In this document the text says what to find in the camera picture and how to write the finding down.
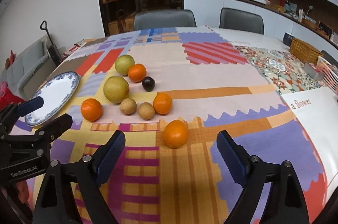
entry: colorful patchwork tablecloth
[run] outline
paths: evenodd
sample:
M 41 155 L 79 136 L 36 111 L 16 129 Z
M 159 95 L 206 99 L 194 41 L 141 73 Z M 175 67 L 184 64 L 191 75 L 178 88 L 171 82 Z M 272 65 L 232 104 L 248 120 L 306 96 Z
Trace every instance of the colorful patchwork tablecloth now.
M 128 54 L 147 68 L 156 81 L 152 92 L 128 78 L 130 97 L 152 102 L 158 92 L 173 98 L 168 115 L 150 121 L 124 116 L 103 94 L 107 78 L 118 75 L 115 60 Z M 81 76 L 79 87 L 58 115 L 73 117 L 72 128 L 54 141 L 51 159 L 78 161 L 93 154 L 115 130 L 125 133 L 126 148 L 101 192 L 119 223 L 223 223 L 233 209 L 241 186 L 234 183 L 216 146 L 227 130 L 249 154 L 266 162 L 292 162 L 300 180 L 312 222 L 326 202 L 326 174 L 310 138 L 279 93 L 320 87 L 291 54 L 234 47 L 208 27 L 135 31 L 86 43 L 55 70 Z M 93 97 L 104 108 L 89 123 L 81 103 Z M 162 131 L 174 119 L 189 128 L 188 144 L 171 150 Z M 14 131 L 32 133 L 20 119 Z M 28 181 L 33 206 L 42 177 Z M 258 223 L 269 187 L 264 187 L 253 218 Z M 84 223 L 91 223 L 78 187 L 74 187 Z

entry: dining table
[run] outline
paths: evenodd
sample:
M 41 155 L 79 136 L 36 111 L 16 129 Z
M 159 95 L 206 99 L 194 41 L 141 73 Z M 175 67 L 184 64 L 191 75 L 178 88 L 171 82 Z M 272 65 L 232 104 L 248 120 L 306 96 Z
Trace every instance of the dining table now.
M 151 120 L 137 113 L 126 116 L 107 100 L 104 83 L 120 76 L 114 63 L 121 55 L 132 56 L 155 80 L 155 88 L 147 92 L 124 77 L 129 96 L 140 105 L 167 93 L 173 101 L 167 115 Z M 100 188 L 118 223 L 220 224 L 242 192 L 216 146 L 217 134 L 226 130 L 250 155 L 292 163 L 312 223 L 338 186 L 338 103 L 336 93 L 303 67 L 281 40 L 208 26 L 86 40 L 47 79 L 67 71 L 80 76 L 75 93 L 55 115 L 68 113 L 73 124 L 52 143 L 51 160 L 76 162 L 120 130 L 125 148 Z M 102 104 L 103 114 L 94 122 L 81 115 L 88 98 Z M 176 119 L 185 123 L 189 137 L 186 145 L 170 149 L 163 130 Z M 33 134 L 38 128 L 20 118 L 12 133 Z M 31 208 L 42 179 L 27 181 Z M 91 223 L 76 184 L 73 192 L 83 223 Z M 266 183 L 252 223 L 259 223 L 268 194 Z

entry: blue gripper pad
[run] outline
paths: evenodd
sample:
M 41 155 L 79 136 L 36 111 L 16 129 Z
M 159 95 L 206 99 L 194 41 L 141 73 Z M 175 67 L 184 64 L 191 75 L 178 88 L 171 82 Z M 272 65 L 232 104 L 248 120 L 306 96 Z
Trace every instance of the blue gripper pad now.
M 44 104 L 43 98 L 38 96 L 35 97 L 25 103 L 18 105 L 16 109 L 16 116 L 17 117 L 24 117 L 25 115 L 41 108 Z
M 235 183 L 240 184 L 242 188 L 244 188 L 247 183 L 249 163 L 246 164 L 246 154 L 238 154 L 238 147 L 241 147 L 245 153 L 246 151 L 242 146 L 239 146 L 234 142 L 234 140 L 227 133 L 227 131 L 221 131 L 217 135 L 216 143 L 217 148 L 227 168 L 229 169 L 233 180 L 235 181 Z
M 92 168 L 96 174 L 95 182 L 98 187 L 108 182 L 109 176 L 123 152 L 125 143 L 124 133 L 115 131 L 107 144 L 100 146 L 94 153 Z

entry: floral pattern fabric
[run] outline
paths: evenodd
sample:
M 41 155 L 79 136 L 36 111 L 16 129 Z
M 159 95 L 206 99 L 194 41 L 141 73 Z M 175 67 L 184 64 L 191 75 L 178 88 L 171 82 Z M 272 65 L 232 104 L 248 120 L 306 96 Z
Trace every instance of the floral pattern fabric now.
M 303 70 L 304 64 L 289 52 L 244 46 L 236 46 L 236 49 L 274 84 L 279 94 L 325 86 L 324 82 L 312 79 Z

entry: oval plate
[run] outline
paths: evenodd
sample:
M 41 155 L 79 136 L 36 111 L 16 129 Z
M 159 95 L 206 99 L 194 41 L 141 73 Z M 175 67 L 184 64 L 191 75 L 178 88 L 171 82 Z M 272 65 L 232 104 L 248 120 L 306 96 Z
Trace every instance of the oval plate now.
M 80 76 L 76 72 L 68 71 L 43 84 L 32 98 L 41 96 L 44 104 L 42 108 L 25 116 L 26 124 L 35 127 L 51 118 L 70 99 L 79 82 Z

